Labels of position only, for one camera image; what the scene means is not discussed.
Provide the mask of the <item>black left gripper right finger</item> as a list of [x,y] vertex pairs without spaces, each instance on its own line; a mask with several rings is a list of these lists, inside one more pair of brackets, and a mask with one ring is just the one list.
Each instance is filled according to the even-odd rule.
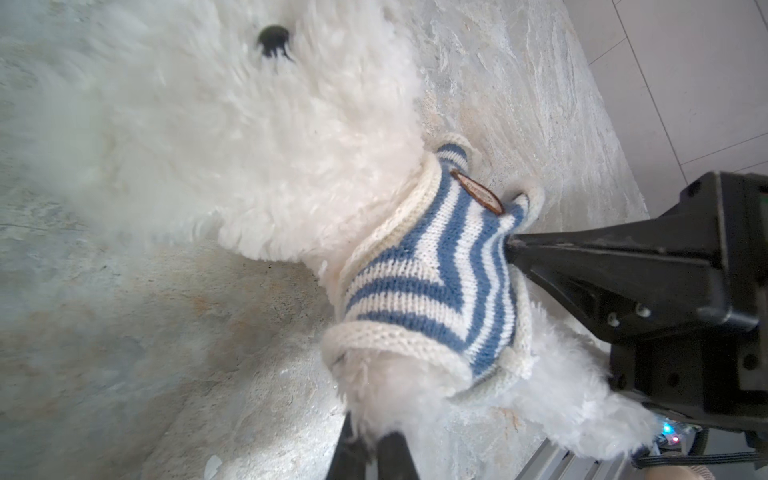
[[392,432],[376,446],[378,480],[419,480],[405,436]]

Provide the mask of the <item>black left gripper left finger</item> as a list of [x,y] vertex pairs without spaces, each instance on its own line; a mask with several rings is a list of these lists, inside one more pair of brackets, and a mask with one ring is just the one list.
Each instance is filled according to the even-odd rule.
[[373,480],[375,457],[364,440],[354,436],[351,414],[342,425],[326,480]]

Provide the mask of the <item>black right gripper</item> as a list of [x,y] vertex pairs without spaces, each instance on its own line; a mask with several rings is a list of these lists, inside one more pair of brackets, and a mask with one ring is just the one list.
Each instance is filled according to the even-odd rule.
[[708,173],[655,219],[516,235],[506,254],[670,417],[767,428],[767,179]]

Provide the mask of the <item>blue white striped shirt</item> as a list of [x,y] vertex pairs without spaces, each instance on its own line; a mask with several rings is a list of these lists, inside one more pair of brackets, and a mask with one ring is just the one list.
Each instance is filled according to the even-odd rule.
[[352,253],[321,342],[326,365],[354,350],[394,353],[447,374],[461,401],[531,376],[531,302],[505,248],[537,220],[544,194],[500,199],[471,177],[476,158],[463,136],[441,138],[407,198]]

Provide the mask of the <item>white fluffy teddy bear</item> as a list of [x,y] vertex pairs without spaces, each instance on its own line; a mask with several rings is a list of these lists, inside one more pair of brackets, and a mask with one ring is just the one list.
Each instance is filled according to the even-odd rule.
[[[403,12],[396,1],[100,6],[81,46],[33,64],[13,97],[18,157],[108,237],[213,236],[250,259],[306,265],[334,308],[331,328],[342,268],[444,137],[423,139]],[[491,396],[461,401],[447,374],[394,353],[324,363],[354,436],[374,448],[441,413],[509,403],[587,457],[648,445],[658,417],[612,392],[604,354],[530,302],[532,374]]]

